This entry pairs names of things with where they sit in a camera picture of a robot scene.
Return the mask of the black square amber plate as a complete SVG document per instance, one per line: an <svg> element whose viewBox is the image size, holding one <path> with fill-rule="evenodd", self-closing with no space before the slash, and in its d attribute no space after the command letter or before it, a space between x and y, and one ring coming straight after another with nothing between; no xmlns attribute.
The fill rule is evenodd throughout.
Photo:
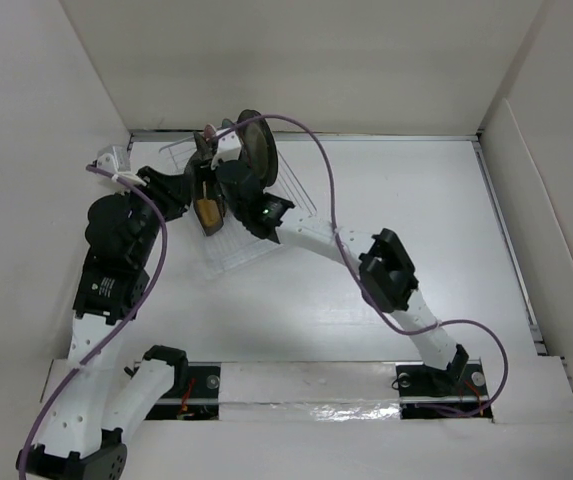
<svg viewBox="0 0 573 480"><path fill-rule="evenodd" d="M223 228L226 215L224 198L221 200L192 199L192 204L205 236L213 236Z"/></svg>

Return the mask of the cream plate with tree pattern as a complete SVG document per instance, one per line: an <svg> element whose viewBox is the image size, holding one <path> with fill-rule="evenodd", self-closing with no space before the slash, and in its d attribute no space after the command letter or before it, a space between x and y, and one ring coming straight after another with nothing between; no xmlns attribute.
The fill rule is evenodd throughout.
<svg viewBox="0 0 573 480"><path fill-rule="evenodd" d="M264 119L238 129L242 157L258 177L263 188L271 187L278 175L278 151L273 133Z"/></svg>

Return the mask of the black square floral plate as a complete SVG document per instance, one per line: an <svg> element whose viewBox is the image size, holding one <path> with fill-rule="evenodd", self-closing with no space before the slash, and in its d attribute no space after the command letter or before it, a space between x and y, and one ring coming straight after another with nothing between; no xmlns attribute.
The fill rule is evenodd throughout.
<svg viewBox="0 0 573 480"><path fill-rule="evenodd" d="M192 156L193 167L195 169L205 168L210 170L213 159L211 141L204 135L203 132L194 132L193 138L196 147L196 151Z"/></svg>

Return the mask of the red plate with teal flower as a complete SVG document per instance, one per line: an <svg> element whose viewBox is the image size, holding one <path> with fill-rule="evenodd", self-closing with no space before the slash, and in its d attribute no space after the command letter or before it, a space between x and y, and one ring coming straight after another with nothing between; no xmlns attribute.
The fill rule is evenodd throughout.
<svg viewBox="0 0 573 480"><path fill-rule="evenodd" d="M211 142L213 138L217 135L217 130L212 124L207 124L202 133L206 142Z"/></svg>

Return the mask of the teal round plate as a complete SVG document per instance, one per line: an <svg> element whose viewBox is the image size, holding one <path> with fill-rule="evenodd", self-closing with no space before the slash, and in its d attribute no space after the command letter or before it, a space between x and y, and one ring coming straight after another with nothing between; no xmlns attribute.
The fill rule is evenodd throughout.
<svg viewBox="0 0 573 480"><path fill-rule="evenodd" d="M228 118L223 119L222 124L221 124L221 133L224 136L229 135L229 134L235 134L236 133L236 124Z"/></svg>

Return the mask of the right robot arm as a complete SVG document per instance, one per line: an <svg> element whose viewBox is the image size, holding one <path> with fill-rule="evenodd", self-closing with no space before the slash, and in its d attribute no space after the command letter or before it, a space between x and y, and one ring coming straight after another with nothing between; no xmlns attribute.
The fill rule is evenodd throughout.
<svg viewBox="0 0 573 480"><path fill-rule="evenodd" d="M363 298L410 337L431 387L450 393L463 383L468 353L428 308L415 266L395 232L344 232L334 221L268 192L278 172L275 150L254 153L244 147L230 160L195 152L184 172L205 234L214 234L231 215L257 239L299 247L346 266Z"/></svg>

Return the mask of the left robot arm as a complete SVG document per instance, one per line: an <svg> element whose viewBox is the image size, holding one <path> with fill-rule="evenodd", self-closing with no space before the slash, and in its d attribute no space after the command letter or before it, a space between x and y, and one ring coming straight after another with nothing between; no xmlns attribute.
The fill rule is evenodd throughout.
<svg viewBox="0 0 573 480"><path fill-rule="evenodd" d="M164 261L168 222L190 204L190 183L182 174L150 167L135 175L88 171L121 191L96 200L87 213L89 249L73 302L68 372L45 400L16 468L20 478L118 479L128 443L155 403L189 387L187 355L155 345L130 374L124 389L109 396L118 370L125 328L150 296L162 269L147 273L154 244Z"/></svg>

